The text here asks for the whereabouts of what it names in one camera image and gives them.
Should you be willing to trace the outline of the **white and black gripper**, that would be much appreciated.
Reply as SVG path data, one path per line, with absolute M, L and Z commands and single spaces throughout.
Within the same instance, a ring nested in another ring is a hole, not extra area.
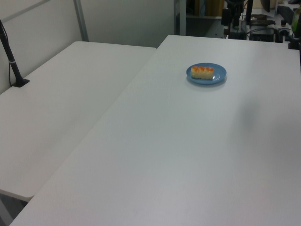
M 232 28 L 235 30 L 239 29 L 240 16 L 242 13 L 242 8 L 244 6 L 245 0 L 226 0 L 227 7 L 222 10 L 221 24 L 223 25 L 223 34 L 227 37 L 229 33 L 230 24 L 230 9 L 232 9 Z

